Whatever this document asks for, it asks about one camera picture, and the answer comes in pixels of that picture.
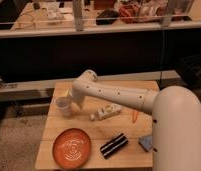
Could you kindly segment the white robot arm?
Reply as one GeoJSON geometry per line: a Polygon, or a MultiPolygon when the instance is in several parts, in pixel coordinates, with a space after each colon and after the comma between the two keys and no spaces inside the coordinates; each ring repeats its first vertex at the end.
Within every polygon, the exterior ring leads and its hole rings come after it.
{"type": "Polygon", "coordinates": [[[74,103],[87,96],[136,109],[152,117],[153,171],[201,171],[201,102],[189,89],[160,91],[102,84],[84,71],[69,90],[74,103]]]}

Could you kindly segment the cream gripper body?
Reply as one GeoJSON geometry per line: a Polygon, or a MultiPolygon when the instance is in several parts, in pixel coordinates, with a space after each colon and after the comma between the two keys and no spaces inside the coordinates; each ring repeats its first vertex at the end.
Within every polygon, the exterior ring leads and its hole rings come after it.
{"type": "Polygon", "coordinates": [[[67,90],[67,97],[74,102],[79,109],[83,108],[84,104],[84,95],[74,89],[67,90]]]}

